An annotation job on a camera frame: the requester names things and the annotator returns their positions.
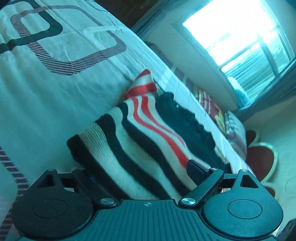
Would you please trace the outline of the red black striped knit sweater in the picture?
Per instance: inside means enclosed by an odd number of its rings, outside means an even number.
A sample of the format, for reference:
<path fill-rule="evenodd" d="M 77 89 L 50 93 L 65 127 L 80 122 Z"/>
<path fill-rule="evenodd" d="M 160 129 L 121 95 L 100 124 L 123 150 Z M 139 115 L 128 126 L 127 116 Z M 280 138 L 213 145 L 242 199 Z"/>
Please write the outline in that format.
<path fill-rule="evenodd" d="M 195 188 L 189 160 L 231 173 L 210 132 L 170 92 L 158 93 L 149 70 L 124 100 L 67 145 L 75 161 L 117 199 L 180 199 Z"/>

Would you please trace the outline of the striped grey pillow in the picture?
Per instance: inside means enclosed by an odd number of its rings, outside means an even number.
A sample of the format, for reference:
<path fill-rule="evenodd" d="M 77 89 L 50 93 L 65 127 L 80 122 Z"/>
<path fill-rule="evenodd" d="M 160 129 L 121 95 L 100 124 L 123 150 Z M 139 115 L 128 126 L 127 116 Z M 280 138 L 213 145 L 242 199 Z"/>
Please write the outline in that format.
<path fill-rule="evenodd" d="M 226 138 L 236 153 L 245 161 L 247 157 L 246 130 L 230 111 L 224 113 Z"/>

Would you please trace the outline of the red heart shaped headboard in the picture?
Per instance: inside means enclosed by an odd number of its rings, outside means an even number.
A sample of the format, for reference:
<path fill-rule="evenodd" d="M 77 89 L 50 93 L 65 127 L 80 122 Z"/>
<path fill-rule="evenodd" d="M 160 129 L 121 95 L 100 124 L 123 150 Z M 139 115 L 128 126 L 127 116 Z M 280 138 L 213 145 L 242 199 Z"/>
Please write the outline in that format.
<path fill-rule="evenodd" d="M 268 180 L 273 176 L 277 168 L 278 154 L 271 144 L 260 142 L 259 139 L 260 136 L 257 130 L 246 131 L 246 163 L 250 166 L 258 181 L 275 198 L 274 187 L 268 183 Z"/>

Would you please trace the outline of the red yellow folded blanket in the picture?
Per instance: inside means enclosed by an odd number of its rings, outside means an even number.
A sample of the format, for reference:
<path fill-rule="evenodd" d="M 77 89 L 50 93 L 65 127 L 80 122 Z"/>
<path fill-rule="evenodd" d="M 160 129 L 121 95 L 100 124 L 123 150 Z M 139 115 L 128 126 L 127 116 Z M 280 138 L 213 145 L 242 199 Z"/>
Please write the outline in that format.
<path fill-rule="evenodd" d="M 210 95 L 203 89 L 194 87 L 193 94 L 197 101 L 204 108 L 206 113 L 210 116 L 212 121 L 217 125 L 222 134 L 226 134 L 224 112 L 218 104 L 210 97 Z"/>

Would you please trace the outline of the striped bed sheet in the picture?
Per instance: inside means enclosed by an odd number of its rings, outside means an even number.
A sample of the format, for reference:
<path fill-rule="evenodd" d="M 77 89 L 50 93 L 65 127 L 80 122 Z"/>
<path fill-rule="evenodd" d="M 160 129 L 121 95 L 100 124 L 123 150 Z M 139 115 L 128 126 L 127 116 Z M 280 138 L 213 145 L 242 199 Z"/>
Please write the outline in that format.
<path fill-rule="evenodd" d="M 196 94 L 196 86 L 194 85 L 193 81 L 185 75 L 184 72 L 177 66 L 175 66 L 166 56 L 165 54 L 160 50 L 160 48 L 152 43 L 146 41 L 145 44 L 153 51 L 155 54 L 168 66 L 168 68 L 174 73 L 177 78 L 186 85 L 186 87 L 195 95 Z"/>

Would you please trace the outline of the teal cloth on sill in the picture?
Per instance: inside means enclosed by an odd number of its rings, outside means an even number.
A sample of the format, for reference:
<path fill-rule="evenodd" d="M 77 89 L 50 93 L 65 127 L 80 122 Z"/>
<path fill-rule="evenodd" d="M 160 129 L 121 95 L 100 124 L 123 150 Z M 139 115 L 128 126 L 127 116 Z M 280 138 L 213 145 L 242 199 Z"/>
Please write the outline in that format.
<path fill-rule="evenodd" d="M 228 77 L 227 79 L 234 89 L 235 95 L 238 99 L 239 108 L 245 107 L 249 102 L 247 93 L 235 78 Z"/>

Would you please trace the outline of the white patterned bed quilt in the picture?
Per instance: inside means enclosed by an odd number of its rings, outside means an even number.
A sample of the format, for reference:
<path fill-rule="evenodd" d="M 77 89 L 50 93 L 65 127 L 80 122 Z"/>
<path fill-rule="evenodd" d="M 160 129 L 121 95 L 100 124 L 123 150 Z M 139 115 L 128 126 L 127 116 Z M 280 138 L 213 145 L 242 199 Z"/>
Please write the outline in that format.
<path fill-rule="evenodd" d="M 135 33 L 94 1 L 11 1 L 1 10 L 1 240 L 17 240 L 10 208 L 47 168 L 78 167 L 67 139 L 151 71 L 210 131 L 218 155 L 246 169 L 188 87 Z"/>

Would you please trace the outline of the teal curtain right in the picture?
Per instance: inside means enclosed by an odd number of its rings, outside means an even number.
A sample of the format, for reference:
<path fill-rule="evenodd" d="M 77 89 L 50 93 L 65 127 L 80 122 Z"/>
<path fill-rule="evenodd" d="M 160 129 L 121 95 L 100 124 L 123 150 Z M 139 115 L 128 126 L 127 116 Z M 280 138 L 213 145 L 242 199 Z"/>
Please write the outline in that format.
<path fill-rule="evenodd" d="M 241 122 L 295 96 L 295 58 L 250 104 L 234 112 Z"/>

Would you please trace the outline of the teal curtain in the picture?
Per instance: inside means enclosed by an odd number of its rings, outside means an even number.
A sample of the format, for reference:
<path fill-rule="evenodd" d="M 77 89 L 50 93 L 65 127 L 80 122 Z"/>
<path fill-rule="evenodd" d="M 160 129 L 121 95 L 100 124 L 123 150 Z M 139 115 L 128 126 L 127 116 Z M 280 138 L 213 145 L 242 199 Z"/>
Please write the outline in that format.
<path fill-rule="evenodd" d="M 132 26 L 131 30 L 145 41 L 157 24 L 181 4 L 182 1 L 158 1 Z"/>
<path fill-rule="evenodd" d="M 234 112 L 241 122 L 295 96 L 295 58 L 250 104 Z"/>

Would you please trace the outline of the bright window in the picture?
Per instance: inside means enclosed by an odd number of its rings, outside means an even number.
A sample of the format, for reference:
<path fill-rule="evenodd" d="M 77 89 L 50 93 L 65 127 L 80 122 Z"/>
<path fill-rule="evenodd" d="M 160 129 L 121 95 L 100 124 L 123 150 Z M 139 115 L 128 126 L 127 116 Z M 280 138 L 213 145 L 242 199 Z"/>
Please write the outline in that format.
<path fill-rule="evenodd" d="M 264 1 L 210 1 L 182 26 L 249 99 L 259 96 L 295 57 Z"/>

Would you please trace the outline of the teal curtain left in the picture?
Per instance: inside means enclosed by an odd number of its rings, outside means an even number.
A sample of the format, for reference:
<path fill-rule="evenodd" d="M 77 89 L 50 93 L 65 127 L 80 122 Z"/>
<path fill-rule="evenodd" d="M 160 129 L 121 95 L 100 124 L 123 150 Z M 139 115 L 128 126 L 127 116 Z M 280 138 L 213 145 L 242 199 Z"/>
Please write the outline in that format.
<path fill-rule="evenodd" d="M 145 41 L 157 24 L 181 4 L 182 1 L 158 1 L 132 26 L 131 30 Z"/>

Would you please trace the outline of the dark wooden door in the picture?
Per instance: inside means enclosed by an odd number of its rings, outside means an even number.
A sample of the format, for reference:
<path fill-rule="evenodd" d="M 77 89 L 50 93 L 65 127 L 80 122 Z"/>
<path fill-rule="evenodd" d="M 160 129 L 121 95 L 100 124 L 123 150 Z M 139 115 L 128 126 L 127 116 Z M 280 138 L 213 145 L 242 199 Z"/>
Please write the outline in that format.
<path fill-rule="evenodd" d="M 95 0 L 119 20 L 137 21 L 148 12 L 157 0 Z"/>

